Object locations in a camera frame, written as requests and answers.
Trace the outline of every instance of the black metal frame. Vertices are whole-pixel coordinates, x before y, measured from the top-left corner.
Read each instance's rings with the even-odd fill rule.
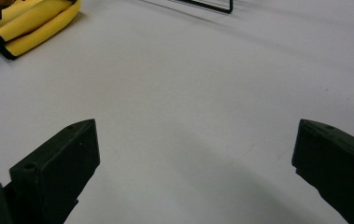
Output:
[[[191,5],[195,5],[198,7],[203,7],[203,8],[207,8],[207,9],[211,9],[214,11],[218,11],[218,12],[222,12],[222,13],[227,13],[227,14],[231,14],[233,11],[233,0],[229,0],[229,8],[227,7],[217,7],[213,4],[209,4],[203,1],[194,1],[194,0],[177,0],[179,2],[184,2],[184,3],[188,3]]]

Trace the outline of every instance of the white table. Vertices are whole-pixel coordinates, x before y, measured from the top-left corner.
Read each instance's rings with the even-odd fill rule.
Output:
[[[93,118],[102,163],[68,224],[346,223],[290,160],[300,119],[354,135],[354,1],[234,4],[85,0],[0,56],[0,182]]]

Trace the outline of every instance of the white surface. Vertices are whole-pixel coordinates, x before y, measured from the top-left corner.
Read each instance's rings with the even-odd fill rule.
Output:
[[[354,135],[354,1],[85,0],[0,56],[0,181],[96,119],[102,163],[66,223],[346,223],[290,165],[300,119]]]

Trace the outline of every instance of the stuffed toy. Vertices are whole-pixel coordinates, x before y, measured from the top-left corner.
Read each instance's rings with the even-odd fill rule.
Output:
[[[14,60],[75,18],[81,0],[17,0],[2,10],[0,53]]]

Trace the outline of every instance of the gray surface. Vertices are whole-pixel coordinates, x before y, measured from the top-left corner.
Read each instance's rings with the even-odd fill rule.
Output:
[[[83,0],[0,57],[0,181],[97,121],[102,164],[66,223],[346,223],[290,165],[300,119],[354,135],[354,1]]]

